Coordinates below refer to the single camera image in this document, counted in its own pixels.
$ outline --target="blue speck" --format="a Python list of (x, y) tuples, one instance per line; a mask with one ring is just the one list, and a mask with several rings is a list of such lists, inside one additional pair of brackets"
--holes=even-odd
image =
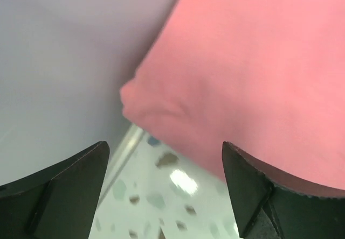
[(149, 144), (150, 146), (159, 146), (161, 144), (161, 142), (158, 139), (156, 139), (155, 137), (150, 136), (147, 139), (147, 144)]

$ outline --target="gray background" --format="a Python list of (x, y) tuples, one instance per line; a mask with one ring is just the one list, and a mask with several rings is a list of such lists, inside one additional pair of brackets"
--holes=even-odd
[(130, 123), (119, 88), (175, 0), (0, 0), (0, 185)]

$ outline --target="pink towel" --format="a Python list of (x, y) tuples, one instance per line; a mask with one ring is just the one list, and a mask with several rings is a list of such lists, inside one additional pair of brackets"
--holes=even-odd
[(222, 142), (345, 189), (345, 0), (180, 0), (124, 115), (223, 177)]

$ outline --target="speckled tabletop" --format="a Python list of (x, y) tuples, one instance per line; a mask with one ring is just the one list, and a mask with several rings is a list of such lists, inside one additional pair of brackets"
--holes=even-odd
[(98, 208), (89, 239), (238, 239), (226, 185), (145, 134)]

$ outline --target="folded cloth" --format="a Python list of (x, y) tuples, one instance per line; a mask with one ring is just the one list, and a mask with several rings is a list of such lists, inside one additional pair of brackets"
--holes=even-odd
[(123, 114), (223, 178), (222, 142), (345, 189), (345, 0), (180, 0)]

